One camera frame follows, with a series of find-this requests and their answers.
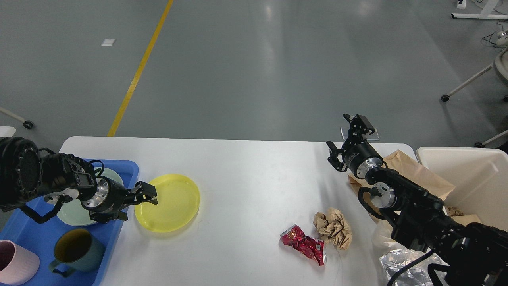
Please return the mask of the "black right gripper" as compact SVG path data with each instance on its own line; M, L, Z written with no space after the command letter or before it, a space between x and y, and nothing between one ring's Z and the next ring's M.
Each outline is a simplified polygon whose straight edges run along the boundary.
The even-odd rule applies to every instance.
M366 141L367 137L375 134L376 128L366 116L343 114L343 117L349 123L348 139L341 149L334 142L326 141L329 148L328 162L338 172L350 170L356 178L365 179L367 172L383 166L383 158Z

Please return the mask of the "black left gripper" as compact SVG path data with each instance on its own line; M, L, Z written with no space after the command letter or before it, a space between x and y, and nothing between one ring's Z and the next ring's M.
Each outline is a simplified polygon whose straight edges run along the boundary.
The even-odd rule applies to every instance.
M81 200L81 205L89 211L92 221L108 223L113 220L127 221L128 215L121 210L141 203L158 204L155 186L138 181L132 189L107 177L96 178L96 192L91 198Z

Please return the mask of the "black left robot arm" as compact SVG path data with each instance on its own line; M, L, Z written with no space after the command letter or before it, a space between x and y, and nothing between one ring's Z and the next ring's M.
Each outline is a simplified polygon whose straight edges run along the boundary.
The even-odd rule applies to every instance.
M127 189L96 170L93 161L73 154L41 149L28 139L3 137L0 141L1 210L20 209L36 223L45 223L62 206L78 200L89 218L98 223L128 219L123 211L141 203L158 204L156 187L138 181Z

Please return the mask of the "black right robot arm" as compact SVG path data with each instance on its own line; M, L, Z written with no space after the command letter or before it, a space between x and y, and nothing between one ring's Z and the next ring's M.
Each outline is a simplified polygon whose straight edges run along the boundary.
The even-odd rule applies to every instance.
M506 286L508 282L507 232L482 223L466 226L443 211L443 200L425 188L388 168L367 137L375 128L365 116L343 114L349 123L348 138L341 148L332 141L328 162L338 171L350 170L369 187L361 187L358 200L377 219L388 221L391 237L402 246L424 253L401 268L388 281L394 284L402 273L428 259L439 256L444 265L429 264L427 273L434 286L446 276L450 286Z

